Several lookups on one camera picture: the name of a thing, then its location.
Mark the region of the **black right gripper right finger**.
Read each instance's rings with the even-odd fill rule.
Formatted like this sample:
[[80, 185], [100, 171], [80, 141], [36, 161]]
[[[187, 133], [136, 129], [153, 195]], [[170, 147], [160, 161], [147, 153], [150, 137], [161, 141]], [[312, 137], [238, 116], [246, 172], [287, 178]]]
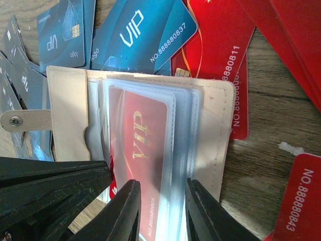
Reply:
[[188, 240], [259, 240], [236, 221], [198, 181], [186, 182]]

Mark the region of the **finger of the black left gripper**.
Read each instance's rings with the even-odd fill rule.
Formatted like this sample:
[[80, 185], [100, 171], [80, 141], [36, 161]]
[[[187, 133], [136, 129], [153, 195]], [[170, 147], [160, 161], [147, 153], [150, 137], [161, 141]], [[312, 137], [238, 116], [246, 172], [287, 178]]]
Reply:
[[94, 196], [112, 181], [104, 161], [1, 158], [1, 225], [15, 223], [83, 190]]

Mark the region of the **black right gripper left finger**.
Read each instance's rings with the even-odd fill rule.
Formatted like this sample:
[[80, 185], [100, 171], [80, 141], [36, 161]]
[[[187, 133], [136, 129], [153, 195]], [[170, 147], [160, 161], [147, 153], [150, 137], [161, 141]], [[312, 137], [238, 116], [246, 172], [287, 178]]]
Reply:
[[140, 215], [141, 186], [132, 179], [69, 240], [139, 240]]

